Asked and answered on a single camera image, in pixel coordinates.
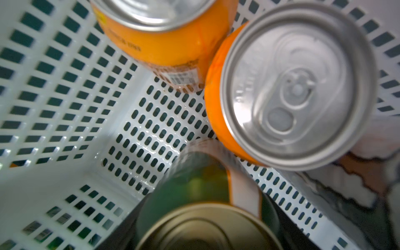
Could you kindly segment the orange can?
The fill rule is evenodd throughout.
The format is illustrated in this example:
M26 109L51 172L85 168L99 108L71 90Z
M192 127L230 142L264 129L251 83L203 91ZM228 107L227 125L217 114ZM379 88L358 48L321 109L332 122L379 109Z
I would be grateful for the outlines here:
M231 31L238 1L91 1L107 37L172 88L195 93Z
M208 70L206 112L217 139L259 166L305 171L359 140L377 97L365 32L314 1L267 11L231 33Z

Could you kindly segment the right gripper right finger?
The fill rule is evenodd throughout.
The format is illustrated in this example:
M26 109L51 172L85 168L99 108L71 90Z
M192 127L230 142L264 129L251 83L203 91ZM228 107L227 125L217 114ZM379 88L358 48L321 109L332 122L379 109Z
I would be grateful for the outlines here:
M270 198L265 195L273 204L279 220L282 235L282 246L285 250L320 250L301 229L286 215L286 213Z

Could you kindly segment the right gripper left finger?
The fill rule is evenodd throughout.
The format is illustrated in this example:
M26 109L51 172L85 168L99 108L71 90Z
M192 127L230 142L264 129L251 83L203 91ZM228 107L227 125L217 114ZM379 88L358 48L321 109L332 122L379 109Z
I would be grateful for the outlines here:
M135 250L137 239L136 223L139 214L148 200L149 196L142 199L141 202L132 210L125 220L117 226L114 231L95 249L96 250Z

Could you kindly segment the green gold-top can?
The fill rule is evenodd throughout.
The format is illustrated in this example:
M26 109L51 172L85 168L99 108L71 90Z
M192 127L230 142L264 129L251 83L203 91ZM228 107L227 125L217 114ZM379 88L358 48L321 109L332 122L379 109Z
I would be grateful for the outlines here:
M187 145L148 195L138 250L280 250L278 214L240 161L216 139Z

